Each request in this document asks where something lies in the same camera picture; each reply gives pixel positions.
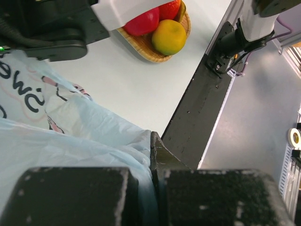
strawberry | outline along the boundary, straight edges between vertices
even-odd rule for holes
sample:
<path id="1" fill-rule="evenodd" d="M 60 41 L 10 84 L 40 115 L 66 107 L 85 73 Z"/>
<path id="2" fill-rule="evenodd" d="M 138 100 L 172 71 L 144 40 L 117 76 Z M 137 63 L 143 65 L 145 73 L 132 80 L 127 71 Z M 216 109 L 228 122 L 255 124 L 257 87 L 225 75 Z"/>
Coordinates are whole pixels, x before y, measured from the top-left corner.
<path id="1" fill-rule="evenodd" d="M 173 20 L 178 14 L 180 4 L 181 0 L 174 0 L 172 2 L 159 6 L 160 20 Z"/>

fake fruit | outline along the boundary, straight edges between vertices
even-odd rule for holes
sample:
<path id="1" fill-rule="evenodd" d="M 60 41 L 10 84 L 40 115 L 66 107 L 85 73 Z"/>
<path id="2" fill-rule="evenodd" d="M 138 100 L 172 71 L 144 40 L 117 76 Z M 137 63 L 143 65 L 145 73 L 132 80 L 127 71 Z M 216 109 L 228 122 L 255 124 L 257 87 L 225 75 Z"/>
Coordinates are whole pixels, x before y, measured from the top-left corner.
<path id="1" fill-rule="evenodd" d="M 162 20 L 152 35 L 154 48 L 166 55 L 178 53 L 185 45 L 186 32 L 184 27 L 174 20 Z"/>
<path id="2" fill-rule="evenodd" d="M 160 20 L 173 20 L 180 8 L 181 0 L 174 0 L 159 6 Z"/>
<path id="3" fill-rule="evenodd" d="M 140 36 L 156 30 L 159 24 L 159 8 L 153 8 L 129 21 L 123 28 L 133 36 Z"/>
<path id="4" fill-rule="evenodd" d="M 179 11 L 178 11 L 177 15 L 175 16 L 174 20 L 177 22 L 181 22 L 185 12 L 186 12 L 186 5 L 183 1 L 181 1 Z"/>

yellow fruit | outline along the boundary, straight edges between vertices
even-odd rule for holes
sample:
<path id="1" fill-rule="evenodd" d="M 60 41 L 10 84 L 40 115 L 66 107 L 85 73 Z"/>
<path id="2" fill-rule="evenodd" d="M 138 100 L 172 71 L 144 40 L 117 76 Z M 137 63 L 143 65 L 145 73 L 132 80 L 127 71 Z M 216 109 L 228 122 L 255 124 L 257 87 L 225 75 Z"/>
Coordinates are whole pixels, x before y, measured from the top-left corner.
<path id="1" fill-rule="evenodd" d="M 185 12 L 186 12 L 186 5 L 183 1 L 181 1 L 178 14 L 175 16 L 174 20 L 177 21 L 177 22 L 181 22 Z"/>
<path id="2" fill-rule="evenodd" d="M 174 20 L 162 20 L 152 35 L 152 44 L 160 53 L 170 56 L 178 53 L 185 45 L 186 32 Z"/>

white robot arm casing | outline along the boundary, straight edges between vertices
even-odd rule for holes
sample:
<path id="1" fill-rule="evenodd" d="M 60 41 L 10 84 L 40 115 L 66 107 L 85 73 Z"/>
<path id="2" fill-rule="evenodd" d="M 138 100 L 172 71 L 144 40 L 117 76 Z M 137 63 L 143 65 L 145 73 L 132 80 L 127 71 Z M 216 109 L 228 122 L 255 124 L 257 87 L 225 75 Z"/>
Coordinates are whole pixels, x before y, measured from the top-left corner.
<path id="1" fill-rule="evenodd" d="M 245 0 L 240 22 L 246 40 L 252 42 L 271 34 L 277 17 L 278 15 L 265 18 L 259 14 L 254 15 L 252 0 Z"/>
<path id="2" fill-rule="evenodd" d="M 100 0 L 91 8 L 100 22 L 112 31 L 124 26 L 128 21 L 157 6 L 172 0 Z"/>

orange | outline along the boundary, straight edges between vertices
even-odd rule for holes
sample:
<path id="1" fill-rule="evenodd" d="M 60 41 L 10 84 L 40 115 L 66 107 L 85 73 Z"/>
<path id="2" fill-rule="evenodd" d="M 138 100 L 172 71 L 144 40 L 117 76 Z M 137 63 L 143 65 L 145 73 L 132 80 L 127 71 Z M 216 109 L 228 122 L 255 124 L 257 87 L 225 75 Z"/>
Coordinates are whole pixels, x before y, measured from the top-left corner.
<path id="1" fill-rule="evenodd" d="M 186 38 L 186 31 L 179 22 L 162 20 L 153 33 L 151 41 L 158 52 L 170 56 L 184 47 Z"/>

